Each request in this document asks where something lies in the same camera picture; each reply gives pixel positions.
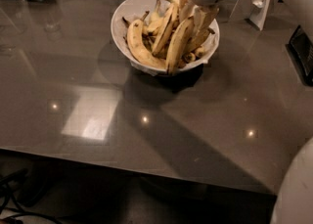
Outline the large front yellow banana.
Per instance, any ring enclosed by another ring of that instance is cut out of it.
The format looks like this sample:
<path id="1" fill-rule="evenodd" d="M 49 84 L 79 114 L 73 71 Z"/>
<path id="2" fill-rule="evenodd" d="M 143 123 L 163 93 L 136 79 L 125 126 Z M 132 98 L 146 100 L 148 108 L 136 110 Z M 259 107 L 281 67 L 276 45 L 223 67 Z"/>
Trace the large front yellow banana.
<path id="1" fill-rule="evenodd" d="M 185 46 L 194 30 L 194 17 L 189 16 L 184 19 L 176 28 L 172 35 L 166 56 L 166 72 L 169 75 L 175 73 L 179 60 L 183 54 Z"/>

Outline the middle yellow banana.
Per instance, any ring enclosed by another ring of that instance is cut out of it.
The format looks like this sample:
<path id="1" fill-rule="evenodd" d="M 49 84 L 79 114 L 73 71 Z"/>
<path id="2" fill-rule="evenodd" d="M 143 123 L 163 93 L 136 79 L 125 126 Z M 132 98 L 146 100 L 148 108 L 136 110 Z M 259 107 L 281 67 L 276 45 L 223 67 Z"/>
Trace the middle yellow banana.
<path id="1" fill-rule="evenodd" d="M 170 37 L 174 23 L 176 22 L 178 14 L 178 5 L 176 3 L 171 3 L 165 12 L 160 29 L 157 33 L 155 43 L 153 45 L 152 53 L 156 56 L 164 47 L 168 38 Z"/>

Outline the small banana behind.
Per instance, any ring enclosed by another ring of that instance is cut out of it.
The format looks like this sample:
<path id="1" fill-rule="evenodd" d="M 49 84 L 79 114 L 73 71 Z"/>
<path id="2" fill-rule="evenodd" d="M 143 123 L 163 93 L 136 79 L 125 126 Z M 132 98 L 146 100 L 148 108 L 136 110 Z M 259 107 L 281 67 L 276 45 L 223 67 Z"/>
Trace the small banana behind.
<path id="1" fill-rule="evenodd" d="M 157 32 L 162 24 L 162 17 L 159 15 L 161 1 L 156 0 L 155 9 L 152 12 L 149 23 L 144 26 L 143 33 L 145 35 L 157 35 Z"/>

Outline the white bowl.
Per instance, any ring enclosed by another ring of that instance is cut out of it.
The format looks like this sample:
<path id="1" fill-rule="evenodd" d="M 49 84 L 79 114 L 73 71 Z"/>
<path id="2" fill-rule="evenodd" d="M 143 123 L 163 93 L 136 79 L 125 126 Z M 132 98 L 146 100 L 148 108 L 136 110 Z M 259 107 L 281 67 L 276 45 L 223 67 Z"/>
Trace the white bowl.
<path id="1" fill-rule="evenodd" d="M 126 39 L 126 33 L 127 33 L 127 26 L 126 26 L 126 24 L 122 18 L 126 18 L 128 21 L 133 22 L 136 19 L 140 19 L 145 14 L 146 11 L 149 11 L 149 14 L 145 18 L 145 22 L 149 23 L 149 18 L 155 9 L 156 1 L 157 0 L 125 0 L 124 2 L 122 2 L 119 5 L 119 7 L 115 10 L 115 12 L 112 16 L 111 33 L 112 33 L 112 39 L 113 39 L 116 47 L 121 51 L 121 53 L 125 57 L 127 57 L 129 59 L 130 64 L 134 68 L 141 70 L 143 72 L 145 72 L 144 67 L 142 67 L 131 56 L 131 53 L 128 50 L 128 47 L 126 45 L 125 39 Z M 218 23 L 216 20 L 215 20 L 214 26 L 215 26 L 214 31 L 218 35 L 218 45 L 219 45 L 220 32 L 219 32 L 219 26 L 218 26 Z M 192 68 L 188 68 L 186 70 L 181 69 L 176 74 L 184 72 L 184 71 L 188 71 Z M 159 72 L 152 72 L 151 70 L 149 70 L 146 73 L 148 73 L 152 76 L 156 76 L 156 75 L 171 76 L 171 75 L 165 75 L 165 74 L 159 73 Z"/>

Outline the left yellow banana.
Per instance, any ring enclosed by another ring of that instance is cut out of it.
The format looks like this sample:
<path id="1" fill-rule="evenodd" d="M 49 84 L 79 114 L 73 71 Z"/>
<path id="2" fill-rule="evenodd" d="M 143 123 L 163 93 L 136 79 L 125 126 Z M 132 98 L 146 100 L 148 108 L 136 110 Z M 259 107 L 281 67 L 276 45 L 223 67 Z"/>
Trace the left yellow banana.
<path id="1" fill-rule="evenodd" d="M 143 43 L 142 31 L 144 20 L 148 14 L 149 11 L 146 11 L 140 19 L 136 19 L 133 22 L 122 18 L 127 26 L 126 42 L 132 56 L 139 63 L 148 67 L 165 69 L 165 61 L 154 57 Z"/>

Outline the white angled stand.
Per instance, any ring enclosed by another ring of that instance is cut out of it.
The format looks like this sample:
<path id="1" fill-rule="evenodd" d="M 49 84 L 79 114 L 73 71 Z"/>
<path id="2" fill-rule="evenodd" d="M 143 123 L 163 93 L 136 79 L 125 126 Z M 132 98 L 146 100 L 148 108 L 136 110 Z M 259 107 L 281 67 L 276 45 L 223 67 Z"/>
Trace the white angled stand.
<path id="1" fill-rule="evenodd" d="M 273 15 L 283 0 L 237 0 L 230 14 L 230 22 L 246 21 L 262 30 L 268 15 Z"/>

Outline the black table outlet box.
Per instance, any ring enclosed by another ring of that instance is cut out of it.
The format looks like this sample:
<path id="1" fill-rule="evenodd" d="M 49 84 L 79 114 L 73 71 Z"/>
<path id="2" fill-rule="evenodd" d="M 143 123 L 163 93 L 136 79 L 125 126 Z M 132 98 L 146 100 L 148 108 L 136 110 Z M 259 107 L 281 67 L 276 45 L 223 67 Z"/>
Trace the black table outlet box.
<path id="1" fill-rule="evenodd" d="M 287 49 L 302 82 L 313 86 L 313 43 L 300 25 L 292 34 Z"/>

